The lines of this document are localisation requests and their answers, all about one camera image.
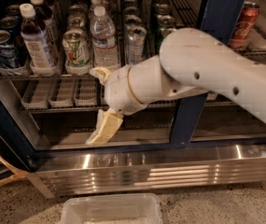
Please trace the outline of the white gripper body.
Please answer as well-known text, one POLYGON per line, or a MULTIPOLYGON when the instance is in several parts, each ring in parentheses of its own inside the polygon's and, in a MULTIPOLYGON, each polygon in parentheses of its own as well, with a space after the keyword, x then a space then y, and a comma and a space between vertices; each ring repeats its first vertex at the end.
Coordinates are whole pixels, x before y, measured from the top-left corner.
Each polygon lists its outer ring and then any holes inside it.
POLYGON ((105 102, 108 106, 120 113, 129 116, 147 107, 133 94, 130 86, 128 65, 112 71, 105 79, 105 102))

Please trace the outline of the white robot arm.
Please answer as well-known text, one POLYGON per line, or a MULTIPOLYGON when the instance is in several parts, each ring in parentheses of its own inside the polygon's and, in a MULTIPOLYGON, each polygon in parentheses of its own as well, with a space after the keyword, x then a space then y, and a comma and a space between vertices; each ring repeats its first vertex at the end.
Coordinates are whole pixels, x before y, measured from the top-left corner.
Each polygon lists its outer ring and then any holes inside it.
POLYGON ((106 111, 99 110, 89 145, 103 145, 118 131, 123 118, 157 101, 213 91, 266 124, 266 64, 236 53, 213 36, 182 28, 166 36, 160 53, 115 71, 90 70, 105 87, 106 111))

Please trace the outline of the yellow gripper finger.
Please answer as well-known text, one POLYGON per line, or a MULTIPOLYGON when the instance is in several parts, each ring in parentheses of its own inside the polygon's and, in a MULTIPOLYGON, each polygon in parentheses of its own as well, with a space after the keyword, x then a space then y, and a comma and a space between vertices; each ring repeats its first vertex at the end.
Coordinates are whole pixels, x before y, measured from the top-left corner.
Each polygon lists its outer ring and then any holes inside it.
POLYGON ((89 73, 95 77, 99 79, 99 82, 104 86, 108 80, 108 78, 111 75, 111 72, 102 66, 96 66, 94 68, 92 68, 89 73))
POLYGON ((109 108, 107 111, 100 109, 97 114, 95 131, 87 139, 86 144, 100 146, 107 143, 118 131, 123 122, 123 116, 109 108))

